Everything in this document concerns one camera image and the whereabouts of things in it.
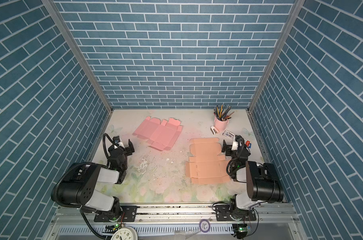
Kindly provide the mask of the pink paper box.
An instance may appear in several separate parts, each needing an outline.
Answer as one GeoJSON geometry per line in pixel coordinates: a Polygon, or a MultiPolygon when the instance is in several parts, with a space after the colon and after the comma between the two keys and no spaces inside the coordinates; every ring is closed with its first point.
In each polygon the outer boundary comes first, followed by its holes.
{"type": "Polygon", "coordinates": [[[181,134],[182,128],[181,121],[174,118],[169,118],[167,121],[146,117],[133,132],[133,135],[147,140],[151,148],[159,151],[168,151],[174,146],[181,134]]]}

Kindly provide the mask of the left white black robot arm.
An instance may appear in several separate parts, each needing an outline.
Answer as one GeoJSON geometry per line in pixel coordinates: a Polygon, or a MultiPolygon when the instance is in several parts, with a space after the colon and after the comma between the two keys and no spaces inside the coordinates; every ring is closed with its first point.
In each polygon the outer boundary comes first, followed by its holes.
{"type": "Polygon", "coordinates": [[[111,219],[117,219],[122,212],[119,199],[107,196],[95,187],[97,183],[122,184],[128,169],[128,156],[135,149],[131,141],[125,147],[119,136],[111,139],[104,134],[102,143],[107,165],[91,162],[72,164],[52,189],[51,199],[61,207],[108,214],[111,219]]]}

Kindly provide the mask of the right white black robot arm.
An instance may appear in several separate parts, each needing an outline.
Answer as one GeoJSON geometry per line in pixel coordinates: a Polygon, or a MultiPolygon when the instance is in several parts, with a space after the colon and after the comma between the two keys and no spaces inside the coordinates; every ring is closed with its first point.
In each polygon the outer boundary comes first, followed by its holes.
{"type": "Polygon", "coordinates": [[[223,142],[221,152],[231,157],[226,167],[229,177],[234,182],[246,184],[246,192],[230,199],[231,213],[240,214],[261,204],[282,202],[284,191],[273,164],[250,161],[249,147],[240,142],[233,145],[223,142]]]}

